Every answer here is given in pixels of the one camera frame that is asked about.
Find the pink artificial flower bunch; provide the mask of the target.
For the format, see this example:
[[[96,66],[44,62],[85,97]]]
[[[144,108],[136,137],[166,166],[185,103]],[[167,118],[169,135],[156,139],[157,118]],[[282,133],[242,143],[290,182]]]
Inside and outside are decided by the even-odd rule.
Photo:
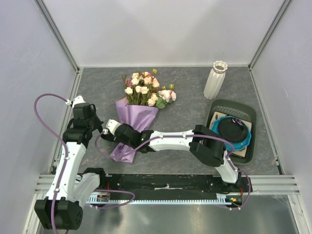
[[[150,72],[135,72],[131,77],[122,75],[126,103],[163,109],[167,104],[175,102],[174,85],[170,84],[168,88],[160,86],[158,79],[155,77],[156,74],[157,69],[154,68]]]

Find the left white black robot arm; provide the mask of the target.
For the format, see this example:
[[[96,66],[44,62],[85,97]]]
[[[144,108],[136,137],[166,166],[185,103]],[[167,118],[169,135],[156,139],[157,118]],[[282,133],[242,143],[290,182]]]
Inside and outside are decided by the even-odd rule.
[[[107,186],[103,168],[87,168],[80,182],[78,168],[94,130],[102,129],[95,105],[73,106],[74,117],[63,133],[61,159],[54,180],[44,199],[35,202],[35,212],[45,229],[77,230],[82,222],[83,207],[92,192]]]

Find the purple pink wrapping paper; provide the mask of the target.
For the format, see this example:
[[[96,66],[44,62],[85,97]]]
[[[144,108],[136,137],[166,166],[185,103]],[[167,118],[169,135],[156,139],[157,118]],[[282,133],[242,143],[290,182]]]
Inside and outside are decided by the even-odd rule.
[[[129,105],[126,98],[116,101],[115,105],[119,123],[128,124],[139,133],[144,130],[148,130],[158,113],[158,108],[156,107]],[[116,162],[132,163],[135,158],[135,152],[132,152],[131,154],[128,153],[139,145],[140,138],[141,137],[139,136],[134,147],[118,143],[116,148],[110,154],[112,159]]]

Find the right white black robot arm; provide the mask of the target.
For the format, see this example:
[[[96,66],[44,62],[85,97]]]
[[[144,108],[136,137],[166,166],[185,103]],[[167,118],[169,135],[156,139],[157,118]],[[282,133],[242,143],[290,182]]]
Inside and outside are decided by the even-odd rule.
[[[193,130],[184,132],[165,133],[153,130],[139,132],[128,124],[110,120],[96,141],[99,138],[116,141],[131,148],[130,152],[116,156],[116,159],[135,152],[143,154],[164,150],[190,152],[202,164],[214,167],[218,171],[227,191],[234,192],[241,186],[241,171],[230,159],[234,151],[233,144],[203,125],[196,125]]]

